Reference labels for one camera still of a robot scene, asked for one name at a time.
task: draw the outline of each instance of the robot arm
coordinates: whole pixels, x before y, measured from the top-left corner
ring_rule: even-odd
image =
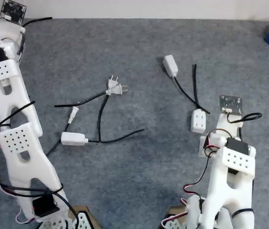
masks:
[[[251,202],[256,150],[237,137],[238,129],[243,126],[241,99],[222,95],[220,100],[223,113],[219,116],[215,133],[201,137],[201,142],[218,146],[219,149],[210,155],[213,161],[211,176],[198,223],[202,229],[229,228],[232,225],[234,229],[253,229]],[[206,156],[205,148],[206,144],[201,147],[199,155]],[[222,214],[223,208],[230,213],[232,225],[229,215],[223,227],[214,220],[218,213]]]
[[[19,68],[25,39],[25,29],[21,26],[25,11],[25,6],[5,0],[0,15],[0,147],[12,185],[0,181],[0,188],[17,198],[27,219],[38,222],[68,219],[67,198],[55,168],[39,142],[41,124]],[[14,107],[25,107],[21,112],[28,122],[11,128],[10,120],[6,118]],[[32,192],[33,178],[48,188],[46,195]]]

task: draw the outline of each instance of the red wire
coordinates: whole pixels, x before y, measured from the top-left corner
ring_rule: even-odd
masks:
[[[163,221],[163,223],[167,223],[169,221],[172,221],[173,219],[177,219],[177,218],[180,218],[180,217],[183,217],[183,216],[186,216],[188,214],[188,212],[184,212],[184,213],[181,213],[181,214],[178,214],[176,216],[173,216],[173,217],[169,217],[167,218],[166,220]]]

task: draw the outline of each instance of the white robotic arm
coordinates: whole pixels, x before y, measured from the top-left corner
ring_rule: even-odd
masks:
[[[55,168],[39,142],[42,128],[19,68],[25,39],[25,29],[19,22],[23,20],[26,7],[9,0],[5,0],[3,6],[4,4],[13,4],[20,14],[15,18],[15,12],[2,7],[0,17],[0,147],[6,158],[11,183],[11,186],[7,186],[0,181],[0,187],[9,194],[16,194],[27,219],[38,222],[68,219],[68,206],[65,204],[67,198]],[[11,115],[14,107],[25,107],[21,112],[28,122],[11,128],[10,119],[6,118]],[[39,179],[48,188],[47,195],[40,192],[35,195],[36,192],[32,192],[33,178]],[[53,206],[48,209],[40,207],[46,200],[52,201]]]
[[[255,120],[261,113],[252,113],[242,118],[242,104],[239,97],[220,97],[222,113],[214,131],[200,138],[198,155],[212,161],[207,197],[191,196],[184,213],[171,216],[162,221],[165,229],[171,229],[169,221],[186,215],[183,229],[254,229],[252,209],[252,188],[255,177],[256,150],[241,141],[243,121]],[[187,188],[198,183],[185,185],[188,194],[197,194]]]

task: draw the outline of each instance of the white connector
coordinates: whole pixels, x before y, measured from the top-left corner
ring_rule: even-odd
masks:
[[[68,124],[71,124],[71,123],[72,123],[72,121],[73,121],[73,119],[75,118],[75,116],[76,116],[78,110],[79,110],[79,108],[76,107],[76,106],[74,106],[74,107],[72,108],[72,112],[71,112],[71,114],[70,114],[70,117],[69,117],[69,120],[68,120]]]
[[[163,59],[163,65],[169,77],[176,77],[178,73],[178,66],[174,60],[173,55],[167,55]]]
[[[88,139],[81,133],[63,132],[61,142],[65,146],[83,146],[88,143]]]
[[[196,109],[192,114],[191,131],[195,133],[203,133],[206,130],[206,112]]]
[[[123,92],[127,92],[127,85],[121,85],[120,83],[118,83],[117,79],[113,80],[114,76],[111,76],[111,79],[108,80],[108,90],[106,91],[107,95],[111,95],[111,94],[123,94]]]
[[[119,78],[119,77],[117,77],[115,80],[113,80],[113,75],[111,76],[111,79],[109,79],[108,80],[108,89],[111,89],[111,88],[113,88],[113,87],[115,87],[115,86],[117,86],[119,83],[118,83],[118,81],[117,81],[117,79]]]

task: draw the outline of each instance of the gray carpet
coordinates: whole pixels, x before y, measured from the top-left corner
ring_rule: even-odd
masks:
[[[205,159],[197,157],[199,134],[190,132],[194,106],[163,72],[161,58],[173,54],[178,79],[193,94],[191,65],[197,63],[200,103],[215,127],[219,95],[240,95],[247,122],[243,137],[256,147],[253,208],[257,229],[269,229],[269,22],[203,20],[52,20],[27,27],[21,71],[36,101],[47,152],[70,113],[54,104],[72,103],[106,88],[114,74],[130,92],[111,96],[102,119],[103,139],[144,127],[127,140],[83,147],[59,146],[51,155],[67,197],[88,205],[104,229],[155,229],[167,209],[187,197],[182,186],[197,179]],[[103,99],[82,106],[70,131],[96,138]],[[0,167],[4,168],[0,154]],[[206,195],[209,169],[195,187]],[[0,228],[21,226],[16,201],[0,192]]]

